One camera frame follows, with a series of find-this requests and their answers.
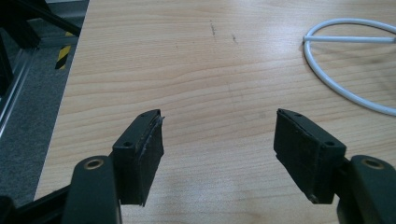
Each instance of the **floor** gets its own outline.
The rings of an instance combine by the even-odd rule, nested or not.
[[[49,3],[52,12],[77,26],[84,21],[87,0]],[[64,36],[65,31],[36,19],[30,21],[41,37]],[[0,29],[11,66],[21,50]],[[20,93],[0,135],[0,195],[17,207],[31,202],[47,155],[76,46],[72,46],[65,69],[55,69],[62,46],[33,50],[34,57]]]

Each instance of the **wooden table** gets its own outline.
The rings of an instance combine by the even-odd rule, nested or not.
[[[305,33],[333,18],[396,22],[391,0],[91,0],[36,197],[108,155],[140,113],[160,108],[165,155],[146,207],[124,223],[337,223],[273,150],[276,110],[300,112],[348,146],[396,165],[396,119],[355,105],[307,65]],[[388,35],[352,25],[328,35]],[[344,87],[396,107],[396,47],[315,43]]]

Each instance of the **gray carpet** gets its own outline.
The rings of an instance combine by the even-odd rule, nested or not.
[[[83,18],[68,19],[81,26]],[[32,21],[40,36],[63,36],[44,21]],[[19,48],[1,31],[11,64]],[[64,70],[55,70],[61,47],[39,49],[0,137],[0,195],[17,206],[31,202],[47,155],[64,86],[73,59],[72,47]]]

